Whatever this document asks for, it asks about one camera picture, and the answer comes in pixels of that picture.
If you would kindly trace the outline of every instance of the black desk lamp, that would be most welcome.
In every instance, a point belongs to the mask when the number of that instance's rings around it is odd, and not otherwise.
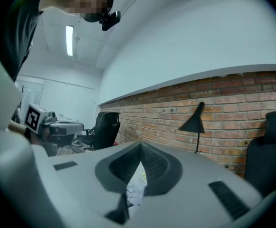
[[[178,129],[180,131],[198,133],[197,147],[194,153],[201,152],[198,151],[198,145],[200,133],[204,133],[204,128],[201,120],[201,114],[203,112],[204,106],[204,102],[200,102],[194,114]]]

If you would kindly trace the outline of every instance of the red brick wall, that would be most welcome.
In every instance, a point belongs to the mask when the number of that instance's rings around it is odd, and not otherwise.
[[[246,73],[190,81],[101,106],[121,112],[116,141],[156,141],[194,151],[196,133],[178,131],[199,102],[205,103],[202,155],[244,175],[247,145],[262,136],[265,115],[276,110],[276,72]]]

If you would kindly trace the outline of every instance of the person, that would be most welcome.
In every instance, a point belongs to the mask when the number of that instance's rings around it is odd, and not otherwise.
[[[39,16],[50,8],[96,22],[114,0],[3,0],[0,5],[0,62],[13,81],[27,59]]]

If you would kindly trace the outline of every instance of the white ceiling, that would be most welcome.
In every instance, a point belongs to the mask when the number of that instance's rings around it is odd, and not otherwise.
[[[50,9],[41,15],[33,41],[49,53],[69,60],[66,25],[72,25],[74,56],[71,59],[86,68],[104,70],[139,26],[174,1],[177,0],[114,0],[112,11],[121,11],[122,18],[119,24],[108,31],[102,31],[99,23],[87,23],[79,17]]]

